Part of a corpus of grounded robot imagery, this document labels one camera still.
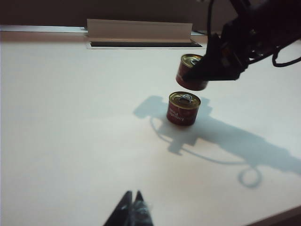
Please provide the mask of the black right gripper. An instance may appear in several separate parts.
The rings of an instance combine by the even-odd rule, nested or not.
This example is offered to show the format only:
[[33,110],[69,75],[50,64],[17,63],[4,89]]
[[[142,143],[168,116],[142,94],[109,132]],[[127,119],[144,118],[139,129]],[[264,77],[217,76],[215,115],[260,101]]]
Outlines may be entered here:
[[225,24],[221,38],[208,36],[206,54],[183,75],[184,81],[234,81],[259,59],[259,30],[249,16]]

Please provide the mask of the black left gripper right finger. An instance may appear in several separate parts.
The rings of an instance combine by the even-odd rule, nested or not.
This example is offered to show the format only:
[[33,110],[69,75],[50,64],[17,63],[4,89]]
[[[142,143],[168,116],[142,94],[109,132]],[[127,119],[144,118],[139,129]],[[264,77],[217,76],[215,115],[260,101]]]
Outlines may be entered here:
[[129,226],[153,226],[148,204],[144,201],[141,191],[137,191],[135,200],[130,205]]

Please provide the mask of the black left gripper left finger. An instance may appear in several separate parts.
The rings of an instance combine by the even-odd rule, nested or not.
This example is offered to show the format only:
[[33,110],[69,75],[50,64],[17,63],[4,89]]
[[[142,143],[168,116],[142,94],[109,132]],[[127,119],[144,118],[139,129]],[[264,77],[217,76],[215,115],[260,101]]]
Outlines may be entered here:
[[104,226],[128,226],[131,205],[132,191],[126,191],[104,223]]

